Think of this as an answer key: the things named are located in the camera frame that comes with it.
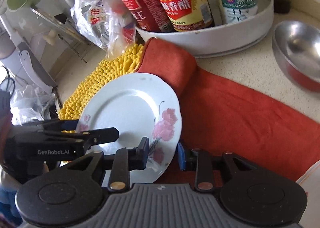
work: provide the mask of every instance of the screw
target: screw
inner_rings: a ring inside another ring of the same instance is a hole
[[[210,182],[201,182],[198,184],[198,188],[201,190],[210,190],[213,188],[213,184]]]
[[[110,188],[114,189],[114,190],[121,190],[121,189],[125,188],[125,183],[120,182],[120,181],[112,182],[110,184]]]

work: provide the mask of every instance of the white round tray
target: white round tray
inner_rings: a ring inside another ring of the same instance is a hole
[[[163,39],[188,51],[197,58],[235,53],[263,39],[273,23],[273,0],[258,0],[258,13],[239,23],[195,31],[156,33],[137,27],[144,41],[152,37]]]

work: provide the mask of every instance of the gray gripper base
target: gray gripper base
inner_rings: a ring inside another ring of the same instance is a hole
[[[111,195],[102,209],[72,228],[249,228],[233,219],[209,194],[189,184],[135,184],[127,193]],[[298,224],[283,228],[301,228]],[[20,228],[35,228],[22,224]]]

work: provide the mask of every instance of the beige countertop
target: beige countertop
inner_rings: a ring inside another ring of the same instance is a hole
[[[318,20],[296,10],[292,10],[288,15],[276,14],[274,25],[283,20],[299,20],[320,28]],[[198,65],[213,74],[271,96],[320,123],[320,95],[300,90],[284,76],[273,56],[271,36],[272,29],[260,43],[245,51],[223,57],[197,59]],[[87,64],[76,56],[71,57],[56,78],[62,102],[95,69],[104,56],[104,51],[94,47],[84,57]]]

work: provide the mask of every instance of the stainless steel bowl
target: stainless steel bowl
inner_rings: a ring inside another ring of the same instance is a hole
[[[283,21],[275,29],[272,49],[276,61],[295,85],[320,92],[320,31],[308,24]]]

